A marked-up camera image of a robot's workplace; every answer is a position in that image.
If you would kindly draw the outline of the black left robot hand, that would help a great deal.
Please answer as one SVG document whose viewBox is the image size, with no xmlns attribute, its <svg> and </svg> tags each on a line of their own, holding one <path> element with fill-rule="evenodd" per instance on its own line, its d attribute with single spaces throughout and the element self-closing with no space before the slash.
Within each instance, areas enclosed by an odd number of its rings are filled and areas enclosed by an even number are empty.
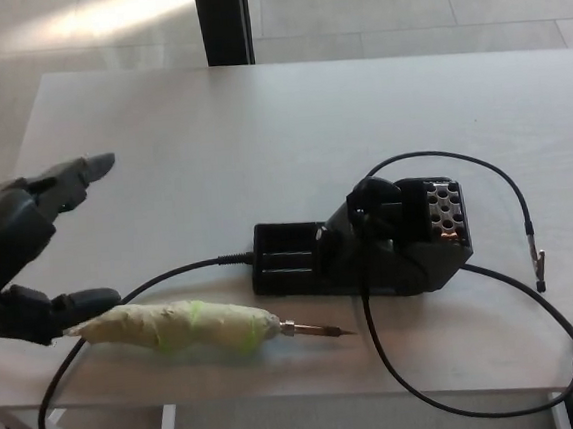
<svg viewBox="0 0 573 429">
<path fill-rule="evenodd" d="M 44 251 L 56 232 L 57 217 L 84 202 L 87 188 L 114 163 L 113 153 L 80 157 L 36 177 L 0 183 L 0 338 L 50 345 L 66 330 L 121 303 L 111 288 L 51 299 L 13 282 Z"/>
</svg>

